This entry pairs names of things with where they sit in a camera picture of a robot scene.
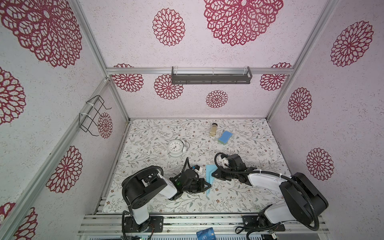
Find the light blue paper sheet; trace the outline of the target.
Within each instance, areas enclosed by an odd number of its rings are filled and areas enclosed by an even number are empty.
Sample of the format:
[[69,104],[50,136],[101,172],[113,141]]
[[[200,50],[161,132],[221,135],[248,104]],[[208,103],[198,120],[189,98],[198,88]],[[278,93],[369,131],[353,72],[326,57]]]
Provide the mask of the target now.
[[212,177],[212,173],[214,173],[218,167],[216,165],[206,165],[206,181],[212,186],[214,183],[214,177]]

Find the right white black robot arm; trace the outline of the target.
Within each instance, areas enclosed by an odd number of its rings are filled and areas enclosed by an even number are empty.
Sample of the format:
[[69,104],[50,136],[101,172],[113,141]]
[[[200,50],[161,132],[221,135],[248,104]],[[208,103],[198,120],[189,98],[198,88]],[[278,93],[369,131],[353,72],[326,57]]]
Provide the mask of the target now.
[[327,199],[302,173],[291,176],[247,167],[237,154],[217,153],[217,170],[212,176],[221,181],[238,180],[240,183],[278,192],[284,202],[271,204],[257,213],[256,225],[248,233],[272,231],[285,222],[299,222],[312,231],[320,229],[319,216],[328,207]]

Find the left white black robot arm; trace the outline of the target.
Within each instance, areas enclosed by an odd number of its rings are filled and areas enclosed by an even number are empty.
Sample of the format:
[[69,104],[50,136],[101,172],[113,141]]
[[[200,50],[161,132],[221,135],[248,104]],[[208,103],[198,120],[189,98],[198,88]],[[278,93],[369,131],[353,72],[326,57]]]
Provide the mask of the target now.
[[122,182],[122,196],[135,224],[142,225],[150,219],[147,204],[162,195],[175,201],[184,193],[204,193],[212,187],[194,168],[184,168],[181,173],[165,178],[159,166],[149,166],[129,176]]

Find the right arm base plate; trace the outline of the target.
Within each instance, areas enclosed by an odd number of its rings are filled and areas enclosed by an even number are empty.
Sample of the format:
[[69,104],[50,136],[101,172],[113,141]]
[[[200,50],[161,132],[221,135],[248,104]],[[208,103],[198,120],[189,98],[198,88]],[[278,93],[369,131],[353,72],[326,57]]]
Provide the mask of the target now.
[[242,216],[243,229],[244,231],[261,230],[264,231],[275,231],[284,232],[286,230],[282,223],[273,224],[266,217],[258,215]]

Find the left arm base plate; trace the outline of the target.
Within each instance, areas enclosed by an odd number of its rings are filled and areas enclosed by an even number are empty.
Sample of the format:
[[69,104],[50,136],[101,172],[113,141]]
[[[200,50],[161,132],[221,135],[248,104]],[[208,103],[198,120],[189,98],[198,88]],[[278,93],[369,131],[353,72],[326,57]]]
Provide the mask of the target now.
[[125,217],[122,223],[122,232],[130,233],[161,233],[164,226],[163,216],[151,216],[142,224],[137,224],[134,217]]

